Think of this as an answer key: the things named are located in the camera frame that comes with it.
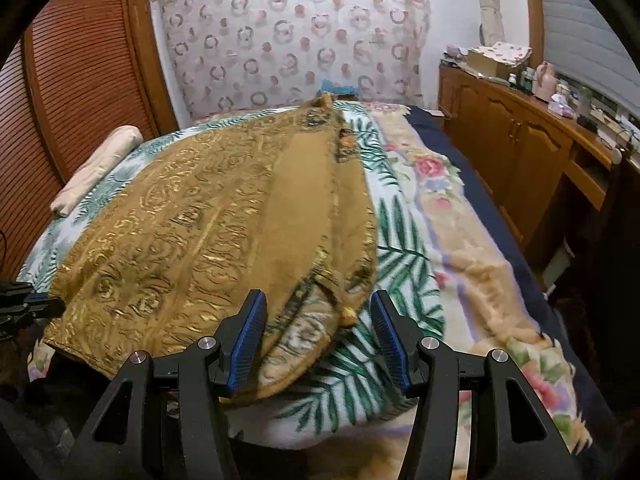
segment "wooden cabinet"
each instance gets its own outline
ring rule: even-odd
[[[525,248],[566,167],[573,139],[534,98],[462,72],[440,69],[447,135],[468,158]]]

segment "folded gold fabric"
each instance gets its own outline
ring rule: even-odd
[[[133,351],[183,350],[268,299],[245,399],[304,373],[353,324],[374,279],[376,223],[356,140],[321,98],[176,142],[92,222],[56,273],[46,341],[113,376]]]

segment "pillow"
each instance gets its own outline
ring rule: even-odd
[[[135,126],[120,126],[113,130],[53,199],[50,209],[60,216],[68,216],[84,196],[142,140],[142,134]]]

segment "metal bolt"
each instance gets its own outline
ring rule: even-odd
[[[209,350],[216,345],[216,339],[207,335],[198,341],[198,346],[203,350]]]
[[[440,346],[440,342],[434,337],[424,337],[422,338],[422,341],[420,341],[420,343],[422,344],[422,346],[428,348],[429,350],[433,350],[434,348]]]
[[[129,361],[135,365],[139,365],[146,359],[146,356],[148,356],[148,354],[144,350],[136,350],[131,354],[131,357],[129,357]]]
[[[499,363],[503,363],[509,358],[509,354],[507,354],[507,352],[505,352],[504,350],[496,348],[491,352],[491,357],[493,357]]]

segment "wooden closet door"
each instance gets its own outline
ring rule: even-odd
[[[51,222],[49,204],[61,188],[62,178],[34,120],[17,45],[0,70],[0,229],[7,238],[0,279],[16,277]]]
[[[25,36],[39,120],[72,174],[105,136],[158,135],[132,44],[127,0],[51,0]]]

